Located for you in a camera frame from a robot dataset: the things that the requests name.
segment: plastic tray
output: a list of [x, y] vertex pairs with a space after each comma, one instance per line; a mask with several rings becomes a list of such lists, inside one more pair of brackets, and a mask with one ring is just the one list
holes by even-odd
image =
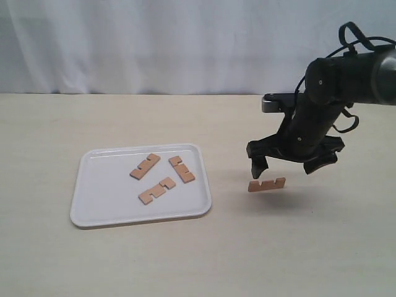
[[[161, 160], [140, 180], [129, 176], [150, 153]], [[196, 179], [184, 184], [168, 159], [179, 155]], [[138, 195], [166, 177], [176, 182], [153, 202]], [[110, 148], [86, 153], [80, 163], [70, 218], [78, 227], [119, 225], [199, 217], [212, 206], [209, 183], [199, 147], [193, 144]]]

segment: tan puzzle piece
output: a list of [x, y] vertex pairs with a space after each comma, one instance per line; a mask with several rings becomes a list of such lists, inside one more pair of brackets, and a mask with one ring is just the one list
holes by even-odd
[[185, 164], [178, 164], [173, 169], [177, 172], [180, 176], [181, 180], [186, 184], [190, 181], [195, 180], [195, 176], [188, 170]]
[[173, 158], [170, 158], [169, 162], [171, 163], [172, 167], [175, 167], [177, 164], [182, 162], [182, 159], [180, 158], [180, 156], [175, 156]]
[[163, 179], [162, 181], [160, 181], [160, 185], [166, 187], [168, 190], [176, 187], [176, 183], [171, 178]]
[[189, 183], [190, 181], [194, 181], [195, 180], [195, 176], [191, 173], [191, 172], [187, 172], [187, 173], [184, 173], [182, 176], [181, 176], [181, 179], [183, 180], [183, 182], [186, 184], [186, 183]]
[[163, 187], [161, 187], [160, 184], [156, 184], [151, 189], [148, 189], [148, 190], [144, 191], [143, 193], [141, 193], [139, 195], [139, 199], [144, 203], [144, 205], [147, 205], [153, 201], [152, 195], [155, 198], [158, 198], [165, 193], [166, 193], [166, 190]]
[[137, 165], [137, 169], [133, 169], [132, 172], [129, 173], [129, 175], [137, 180], [140, 180], [160, 160], [161, 160], [160, 156], [151, 153], [150, 155], [148, 155], [148, 157], [145, 160], [143, 160], [139, 165]]
[[268, 191], [275, 189], [282, 189], [285, 187], [286, 178], [277, 178], [274, 181], [263, 181], [261, 184], [259, 181], [250, 181], [248, 192]]
[[158, 198], [161, 195], [166, 193], [165, 188], [168, 190], [176, 187], [176, 183], [171, 178], [165, 178], [160, 183], [156, 184], [151, 189], [148, 189], [139, 195], [139, 199], [143, 202], [144, 205], [147, 205], [153, 202], [153, 197]]

